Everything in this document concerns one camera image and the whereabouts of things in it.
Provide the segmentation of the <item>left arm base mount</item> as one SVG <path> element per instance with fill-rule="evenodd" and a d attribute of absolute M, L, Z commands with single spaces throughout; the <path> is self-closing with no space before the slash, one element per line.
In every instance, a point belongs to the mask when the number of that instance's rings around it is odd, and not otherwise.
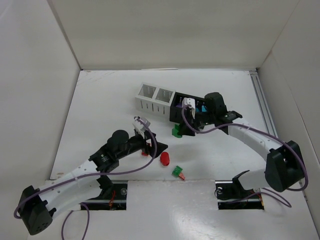
<path fill-rule="evenodd" d="M 125 211 L 127 209 L 128 181 L 112 180 L 110 190 L 101 191 L 94 198 L 84 202 L 93 211 Z"/>

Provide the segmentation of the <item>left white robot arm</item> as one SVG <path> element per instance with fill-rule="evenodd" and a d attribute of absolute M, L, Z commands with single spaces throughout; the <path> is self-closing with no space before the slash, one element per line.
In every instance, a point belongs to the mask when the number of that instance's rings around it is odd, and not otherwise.
<path fill-rule="evenodd" d="M 132 137 L 125 130 L 117 130 L 89 159 L 55 183 L 26 187 L 14 217 L 23 221 L 31 236 L 37 235 L 70 207 L 100 195 L 107 196 L 114 185 L 109 177 L 116 175 L 114 169 L 120 159 L 138 151 L 155 159 L 167 148 L 168 145 L 158 142 L 156 134 L 148 130 L 135 131 Z"/>

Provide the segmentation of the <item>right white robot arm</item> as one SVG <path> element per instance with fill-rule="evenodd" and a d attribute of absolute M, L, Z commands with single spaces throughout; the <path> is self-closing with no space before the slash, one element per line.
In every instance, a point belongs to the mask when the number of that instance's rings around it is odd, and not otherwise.
<path fill-rule="evenodd" d="M 304 181 L 299 188 L 303 191 L 309 185 L 309 176 L 303 161 L 299 145 L 294 141 L 284 142 L 279 138 L 255 129 L 238 112 L 229 111 L 222 95 L 218 92 L 208 93 L 197 109 L 196 100 L 184 97 L 181 101 L 181 116 L 178 135 L 194 136 L 221 130 L 253 151 L 265 161 L 265 168 L 246 170 L 232 179 L 235 191 L 249 191 L 258 188 L 272 188 L 282 193 L 294 191 L 294 184 Z"/>

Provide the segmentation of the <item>green notched lego brick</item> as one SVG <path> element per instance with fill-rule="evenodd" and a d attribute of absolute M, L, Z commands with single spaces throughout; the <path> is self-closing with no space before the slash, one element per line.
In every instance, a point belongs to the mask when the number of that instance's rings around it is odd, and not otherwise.
<path fill-rule="evenodd" d="M 171 130 L 171 135 L 175 138 L 182 138 L 182 135 L 180 135 L 180 126 L 178 124 L 175 124 Z"/>

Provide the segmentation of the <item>green square lego brick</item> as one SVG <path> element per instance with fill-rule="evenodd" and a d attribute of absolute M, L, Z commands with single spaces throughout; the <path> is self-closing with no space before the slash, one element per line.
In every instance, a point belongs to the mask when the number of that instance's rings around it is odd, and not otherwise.
<path fill-rule="evenodd" d="M 178 165 L 174 168 L 174 170 L 172 171 L 172 175 L 175 177 L 179 177 L 179 175 L 182 173 L 183 169 L 181 167 L 179 167 Z"/>

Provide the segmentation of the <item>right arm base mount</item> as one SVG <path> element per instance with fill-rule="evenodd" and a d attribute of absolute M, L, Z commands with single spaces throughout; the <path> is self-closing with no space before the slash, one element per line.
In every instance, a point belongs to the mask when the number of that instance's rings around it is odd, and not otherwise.
<path fill-rule="evenodd" d="M 232 180 L 216 180 L 214 195 L 217 198 L 218 210 L 264 210 L 260 194 L 255 194 L 253 189 L 245 190 L 239 178 L 247 173 L 243 171 Z"/>

